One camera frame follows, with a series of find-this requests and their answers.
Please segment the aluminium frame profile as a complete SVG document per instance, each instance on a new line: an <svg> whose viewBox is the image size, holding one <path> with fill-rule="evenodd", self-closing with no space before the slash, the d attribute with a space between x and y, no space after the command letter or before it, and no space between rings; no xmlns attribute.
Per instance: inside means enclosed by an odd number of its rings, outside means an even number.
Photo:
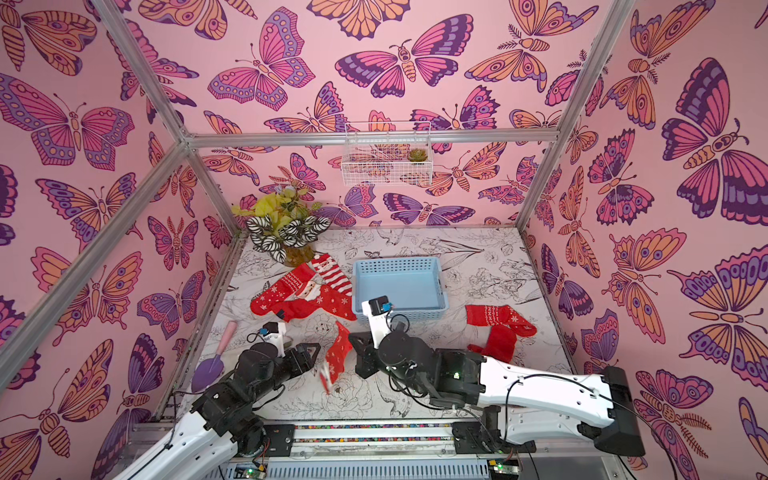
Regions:
<svg viewBox="0 0 768 480"><path fill-rule="evenodd" d="M130 33L125 18L111 1L97 1L94 4L102 18L107 31L116 40L118 47L127 57L129 64L135 69L139 83L158 110L158 114L175 140L161 162L150 170L137 191L126 200L116 216L97 235L96 239L85 252L81 254L70 269L65 273L51 293L45 295L27 314L25 322L17 333L6 341L1 350L1 385L8 386L33 352L39 347L56 321L64 313L65 308L74 299L76 293L90 279L96 268L100 266L125 237L126 232L139 215L150 204L155 193L183 161L195 168L199 182L205 187L211 203L223 220L227 221L231 231L237 226L230 211L229 204L215 182L207 173L199 158L201 148L221 146L338 146L345 145L351 140L363 144L394 144L404 143L418 137L418 132L398 130L395 132L358 132L346 133L301 133L301 134L231 134L231 135L197 135L186 130L170 101L160 89L160 84L154 78L148 62L139 51L137 42ZM548 129L512 129L495 130L464 130L436 131L431 139L449 141L452 143L475 143L480 141L517 141L542 140L558 149L565 144L565 136L573 128L580 108L585 104L597 76L606 64L609 54L620 36L624 22L630 17L635 4L632 1L614 1L610 4L608 13L591 43L588 61L583 68L575 90L571 94L570 103L556 128Z"/></svg>

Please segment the red white striped santa sock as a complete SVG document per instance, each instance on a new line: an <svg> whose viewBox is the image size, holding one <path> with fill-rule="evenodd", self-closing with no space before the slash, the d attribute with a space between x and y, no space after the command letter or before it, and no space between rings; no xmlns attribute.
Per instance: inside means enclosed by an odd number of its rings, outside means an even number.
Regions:
<svg viewBox="0 0 768 480"><path fill-rule="evenodd" d="M316 253L310 265L325 285L343 295L352 296L352 282L332 256L327 253Z"/></svg>

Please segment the purple pink garden trowel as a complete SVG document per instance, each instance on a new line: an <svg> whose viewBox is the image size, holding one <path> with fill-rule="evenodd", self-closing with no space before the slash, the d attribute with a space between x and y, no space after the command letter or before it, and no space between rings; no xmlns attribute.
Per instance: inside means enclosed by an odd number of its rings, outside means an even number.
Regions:
<svg viewBox="0 0 768 480"><path fill-rule="evenodd" d="M238 323L236 321L229 321L217 345L214 356L203 360L198 365L191 381L190 390L193 393L203 392L223 374L224 363L221 357L229 346L237 328Z"/></svg>

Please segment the light blue plastic basket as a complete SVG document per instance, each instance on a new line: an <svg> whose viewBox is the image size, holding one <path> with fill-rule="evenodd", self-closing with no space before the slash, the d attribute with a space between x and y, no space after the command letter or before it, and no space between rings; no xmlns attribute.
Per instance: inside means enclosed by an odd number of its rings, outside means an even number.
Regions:
<svg viewBox="0 0 768 480"><path fill-rule="evenodd" d="M411 321L439 320L449 308L437 257L358 260L352 272L353 312L361 320L364 301L386 296L395 313Z"/></svg>

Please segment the red santa snowflake sock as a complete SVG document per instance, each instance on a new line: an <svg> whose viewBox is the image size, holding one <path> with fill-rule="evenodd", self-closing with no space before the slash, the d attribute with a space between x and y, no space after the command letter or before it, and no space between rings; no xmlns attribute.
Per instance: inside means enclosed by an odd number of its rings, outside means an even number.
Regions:
<svg viewBox="0 0 768 480"><path fill-rule="evenodd" d="M349 295L314 281L308 282L303 289L276 303L272 308L272 312L285 322L308 318L319 310L341 319L357 320Z"/></svg>
<svg viewBox="0 0 768 480"><path fill-rule="evenodd" d="M336 338L326 352L324 360L318 368L318 376L327 395L331 394L333 385L345 371L346 358L353 350L353 346L349 340L349 329L339 321L336 322L336 327Z"/></svg>

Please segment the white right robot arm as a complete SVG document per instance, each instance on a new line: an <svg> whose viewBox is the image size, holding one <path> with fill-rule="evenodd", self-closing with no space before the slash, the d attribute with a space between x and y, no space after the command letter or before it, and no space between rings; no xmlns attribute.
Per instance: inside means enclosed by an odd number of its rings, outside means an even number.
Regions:
<svg viewBox="0 0 768 480"><path fill-rule="evenodd" d="M496 426L501 440L524 444L568 435L592 441L602 452L641 457L645 446L625 371L608 366L597 374L567 375L500 362L479 353L433 349L405 332L385 336L352 333L358 355L356 373L390 377L404 394L424 399L440 410L469 406L524 407L531 421L505 416Z"/></svg>

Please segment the red snowflake patterned sock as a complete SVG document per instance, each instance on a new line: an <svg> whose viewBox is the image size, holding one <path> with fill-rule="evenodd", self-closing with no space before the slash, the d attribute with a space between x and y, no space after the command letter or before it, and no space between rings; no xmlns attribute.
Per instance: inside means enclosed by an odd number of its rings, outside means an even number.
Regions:
<svg viewBox="0 0 768 480"><path fill-rule="evenodd" d="M490 328L485 346L470 344L468 350L503 363L512 362L519 338L531 338L538 333L534 324L509 305L466 305L465 311L469 326Z"/></svg>
<svg viewBox="0 0 768 480"><path fill-rule="evenodd" d="M303 291L314 276L315 271L307 263L294 268L251 300L251 312L257 316L267 315L279 303Z"/></svg>

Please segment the small green succulent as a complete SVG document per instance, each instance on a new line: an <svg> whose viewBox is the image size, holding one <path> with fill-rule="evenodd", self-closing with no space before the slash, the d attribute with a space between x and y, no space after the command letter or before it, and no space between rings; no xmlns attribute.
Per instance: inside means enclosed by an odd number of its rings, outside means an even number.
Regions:
<svg viewBox="0 0 768 480"><path fill-rule="evenodd" d="M414 148L408 152L407 159L412 163L422 163L429 159L429 153L427 149Z"/></svg>

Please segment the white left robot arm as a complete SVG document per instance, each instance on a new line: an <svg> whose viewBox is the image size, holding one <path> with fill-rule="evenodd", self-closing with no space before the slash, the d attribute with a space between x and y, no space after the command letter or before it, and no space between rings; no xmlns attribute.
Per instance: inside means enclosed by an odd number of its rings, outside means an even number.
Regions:
<svg viewBox="0 0 768 480"><path fill-rule="evenodd" d="M267 342L242 351L235 368L209 386L165 437L116 477L201 479L236 456L262 454L268 436L256 404L310 372L319 353L318 343L300 343L283 355Z"/></svg>

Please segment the glass vase with plant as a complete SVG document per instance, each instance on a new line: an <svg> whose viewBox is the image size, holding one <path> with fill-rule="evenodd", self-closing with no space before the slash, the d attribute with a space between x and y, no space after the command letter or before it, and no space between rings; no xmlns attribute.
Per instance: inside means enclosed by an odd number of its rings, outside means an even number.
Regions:
<svg viewBox="0 0 768 480"><path fill-rule="evenodd" d="M320 215L322 205L305 199L308 194L306 188L278 187L261 198L243 197L231 211L254 250L294 268L314 258L313 244L331 225Z"/></svg>

